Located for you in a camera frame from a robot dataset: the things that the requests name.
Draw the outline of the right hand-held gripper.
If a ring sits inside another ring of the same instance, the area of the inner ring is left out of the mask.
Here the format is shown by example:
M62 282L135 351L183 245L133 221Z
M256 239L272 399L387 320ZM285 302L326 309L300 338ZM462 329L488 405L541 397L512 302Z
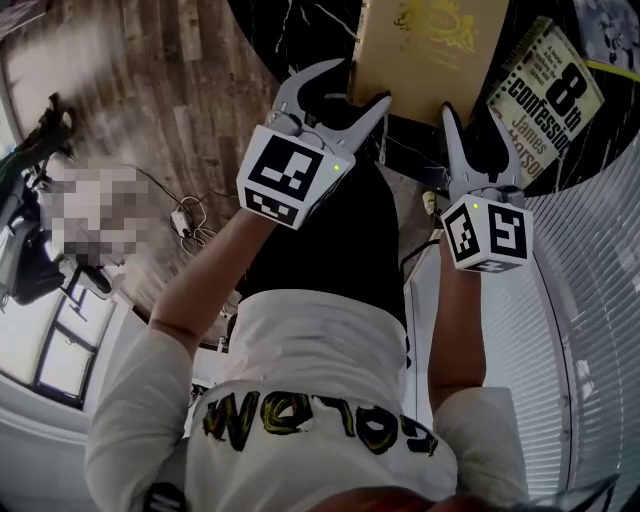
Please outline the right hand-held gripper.
M488 112L507 152L505 168L489 182L472 172L457 112L449 102L441 108L442 155L451 199L442 224L456 269L504 273L531 262L533 214L524 205L514 141L495 111L489 108Z

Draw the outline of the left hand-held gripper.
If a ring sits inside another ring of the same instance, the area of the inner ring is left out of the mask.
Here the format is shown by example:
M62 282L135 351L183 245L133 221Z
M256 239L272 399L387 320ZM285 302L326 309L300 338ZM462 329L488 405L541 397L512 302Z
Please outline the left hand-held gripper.
M242 208L297 230L355 164L355 153L388 113L392 96L379 94L349 127L336 130L302 121L301 89L345 58L315 63L280 86L273 111L258 125L237 176Z

